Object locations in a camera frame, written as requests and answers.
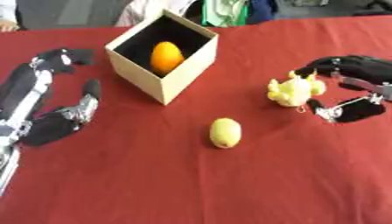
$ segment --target red tablecloth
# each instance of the red tablecloth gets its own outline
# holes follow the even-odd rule
[[[392,17],[279,20],[216,30],[217,60],[169,106],[117,77],[103,46],[125,29],[0,35],[0,81],[46,49],[94,48],[95,66],[56,78],[50,106],[103,84],[81,133],[25,149],[0,199],[1,224],[390,224],[389,112],[331,125],[266,99],[271,78],[327,55],[392,58]],[[336,103],[358,93],[326,80]],[[243,139],[215,150],[208,125],[241,123]]]

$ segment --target person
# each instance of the person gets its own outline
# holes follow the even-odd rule
[[[0,32],[13,32],[18,29],[17,1],[0,0]]]
[[[162,9],[183,16],[197,0],[133,0],[123,10],[116,26],[137,25],[148,17],[153,17]]]

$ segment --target yellow chick toy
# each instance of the yellow chick toy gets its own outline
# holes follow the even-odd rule
[[[284,107],[300,107],[312,97],[322,95],[326,91],[326,84],[316,80],[315,70],[306,79],[296,75],[294,71],[289,72],[290,80],[281,84],[277,80],[271,80],[268,85],[268,98]]]

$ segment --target cardboard box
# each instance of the cardboard box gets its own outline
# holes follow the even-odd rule
[[[174,43],[185,61],[164,78],[151,71],[153,47]],[[167,105],[214,61],[218,34],[168,10],[126,31],[106,45],[115,71],[148,95]]]

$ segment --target orange fruit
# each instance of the orange fruit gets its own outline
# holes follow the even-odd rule
[[[184,61],[181,51],[171,42],[160,42],[152,51],[152,71],[165,76]]]

